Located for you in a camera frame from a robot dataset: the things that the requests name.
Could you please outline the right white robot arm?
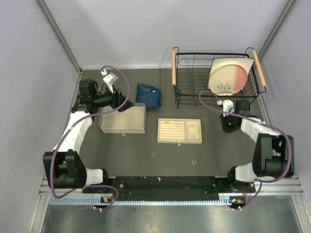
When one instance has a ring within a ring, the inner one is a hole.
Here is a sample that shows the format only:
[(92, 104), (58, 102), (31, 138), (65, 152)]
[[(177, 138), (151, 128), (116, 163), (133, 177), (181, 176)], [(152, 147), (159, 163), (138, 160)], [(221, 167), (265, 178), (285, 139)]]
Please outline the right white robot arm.
[(288, 139), (292, 158), (287, 169), (289, 145), (285, 137), (252, 115), (249, 101), (219, 100), (217, 104), (223, 108), (223, 113), (220, 114), (222, 130), (226, 133), (241, 130), (256, 143), (252, 162), (234, 166), (228, 172), (226, 184), (230, 191), (238, 192), (245, 183), (255, 179), (269, 181), (279, 178), (283, 172), (286, 172), (285, 178), (294, 175), (294, 139), (290, 135)]

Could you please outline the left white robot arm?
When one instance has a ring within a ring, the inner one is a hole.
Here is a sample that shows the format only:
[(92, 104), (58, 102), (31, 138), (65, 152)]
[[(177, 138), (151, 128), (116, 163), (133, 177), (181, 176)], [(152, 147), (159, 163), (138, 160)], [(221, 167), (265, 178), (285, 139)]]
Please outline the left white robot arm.
[(104, 82), (103, 87), (105, 90), (98, 91), (98, 83), (92, 79), (79, 82), (79, 94), (71, 109), (67, 128), (54, 149), (43, 155), (44, 169), (52, 191), (93, 185), (103, 193), (110, 188), (106, 170), (86, 168), (79, 156), (80, 149), (94, 118), (104, 115), (99, 112), (101, 108), (110, 106), (110, 114), (125, 111), (133, 104), (111, 81)]

